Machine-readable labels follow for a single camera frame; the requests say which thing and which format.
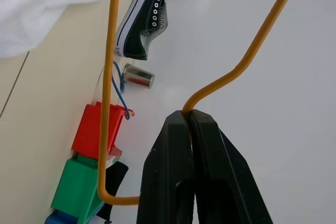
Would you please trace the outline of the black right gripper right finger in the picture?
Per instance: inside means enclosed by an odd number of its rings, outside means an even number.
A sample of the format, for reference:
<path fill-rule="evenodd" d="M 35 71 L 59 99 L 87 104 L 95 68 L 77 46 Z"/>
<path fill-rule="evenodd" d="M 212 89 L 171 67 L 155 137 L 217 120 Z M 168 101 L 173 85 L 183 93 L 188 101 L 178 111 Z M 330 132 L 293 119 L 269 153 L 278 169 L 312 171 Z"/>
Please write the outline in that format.
<path fill-rule="evenodd" d="M 200 223 L 272 223 L 251 170 L 212 116 L 194 110 L 189 126 Z"/>

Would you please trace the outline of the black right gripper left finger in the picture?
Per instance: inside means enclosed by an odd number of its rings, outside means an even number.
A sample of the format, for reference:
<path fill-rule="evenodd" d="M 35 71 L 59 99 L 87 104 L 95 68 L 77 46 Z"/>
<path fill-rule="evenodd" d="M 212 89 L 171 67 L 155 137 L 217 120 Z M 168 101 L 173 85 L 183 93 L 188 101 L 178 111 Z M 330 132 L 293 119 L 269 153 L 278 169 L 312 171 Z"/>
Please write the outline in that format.
<path fill-rule="evenodd" d="M 189 128 L 175 111 L 144 162 L 137 223 L 192 223 L 194 178 Z"/>

